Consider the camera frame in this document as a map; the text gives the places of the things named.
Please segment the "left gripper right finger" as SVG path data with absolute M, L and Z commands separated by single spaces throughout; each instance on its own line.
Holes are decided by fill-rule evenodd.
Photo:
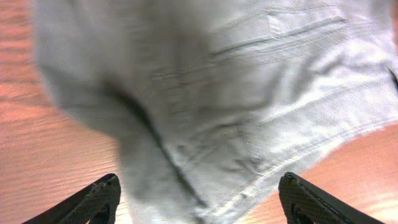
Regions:
M 278 191 L 288 224 L 383 224 L 293 172 L 280 178 Z

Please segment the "grey shorts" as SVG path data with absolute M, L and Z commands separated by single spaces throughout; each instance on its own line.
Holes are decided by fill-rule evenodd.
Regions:
M 397 121 L 392 1 L 39 0 L 55 105 L 119 144 L 135 223 L 233 223 Z

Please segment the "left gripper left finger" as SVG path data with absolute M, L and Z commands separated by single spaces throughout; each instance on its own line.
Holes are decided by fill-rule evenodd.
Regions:
M 121 199 L 116 174 L 106 174 L 23 224 L 114 224 Z

